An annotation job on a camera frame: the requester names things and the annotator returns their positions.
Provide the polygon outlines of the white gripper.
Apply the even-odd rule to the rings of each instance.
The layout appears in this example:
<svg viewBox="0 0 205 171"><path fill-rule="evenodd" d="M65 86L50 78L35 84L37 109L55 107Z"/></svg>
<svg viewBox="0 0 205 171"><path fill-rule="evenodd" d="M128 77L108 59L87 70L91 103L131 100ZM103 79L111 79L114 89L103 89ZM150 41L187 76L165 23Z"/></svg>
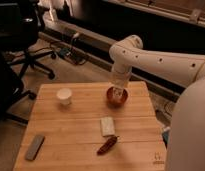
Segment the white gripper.
<svg viewBox="0 0 205 171"><path fill-rule="evenodd" d="M119 73L116 70L111 71L111 83L118 88L126 88L130 79L130 73ZM127 90L123 90L122 98L127 99ZM112 98L116 98L116 89L112 87Z"/></svg>

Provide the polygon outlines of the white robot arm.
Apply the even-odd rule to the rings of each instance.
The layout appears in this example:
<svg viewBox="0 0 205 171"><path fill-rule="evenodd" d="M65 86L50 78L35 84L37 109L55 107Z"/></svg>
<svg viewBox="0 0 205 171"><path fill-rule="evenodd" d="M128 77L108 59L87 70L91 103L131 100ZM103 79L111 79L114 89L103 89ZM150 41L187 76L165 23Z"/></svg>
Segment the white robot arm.
<svg viewBox="0 0 205 171"><path fill-rule="evenodd" d="M115 42L109 55L116 100L134 67L184 88L171 118L165 171L205 171L205 55L145 50L137 35Z"/></svg>

